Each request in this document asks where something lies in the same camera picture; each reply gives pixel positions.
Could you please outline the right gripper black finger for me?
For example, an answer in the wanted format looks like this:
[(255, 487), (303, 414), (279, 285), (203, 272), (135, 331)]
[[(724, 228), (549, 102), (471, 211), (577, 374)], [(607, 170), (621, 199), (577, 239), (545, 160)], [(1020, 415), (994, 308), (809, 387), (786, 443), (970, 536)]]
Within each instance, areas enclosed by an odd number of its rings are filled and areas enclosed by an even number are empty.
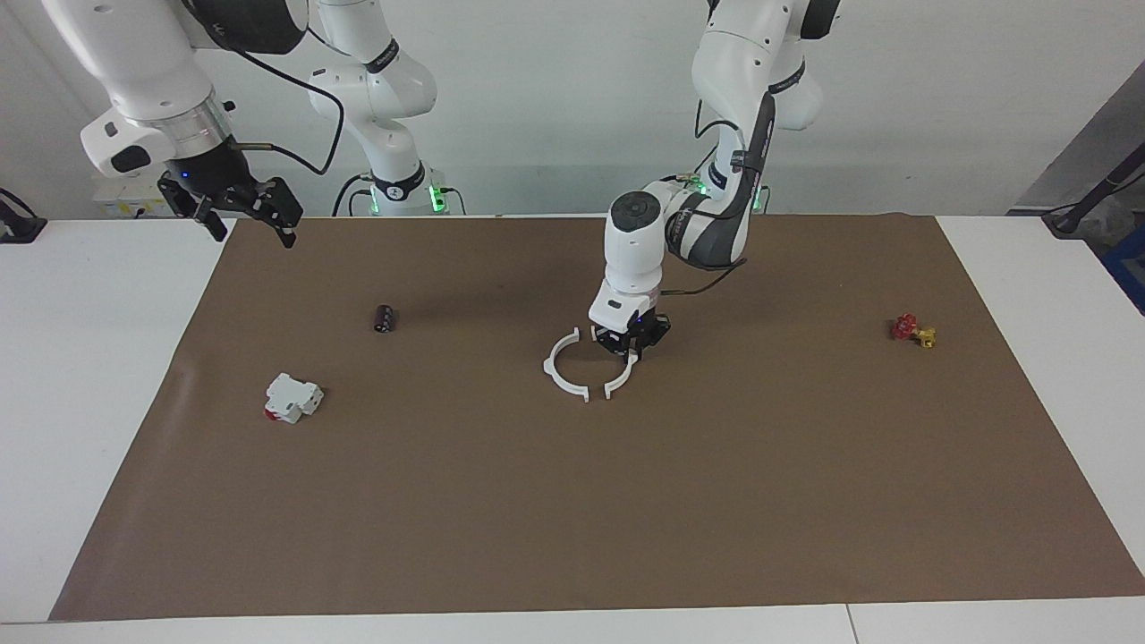
[(293, 248), (297, 242), (294, 229), (302, 213), (302, 204), (297, 201), (286, 180), (271, 178), (262, 184), (262, 223), (274, 229), (286, 249)]
[(198, 225), (203, 225), (211, 237), (221, 243), (226, 239), (228, 228), (224, 221), (218, 215), (214, 204), (208, 197), (196, 199), (183, 186), (177, 183), (169, 174), (163, 174), (157, 180), (157, 187), (169, 209), (176, 217), (191, 219)]

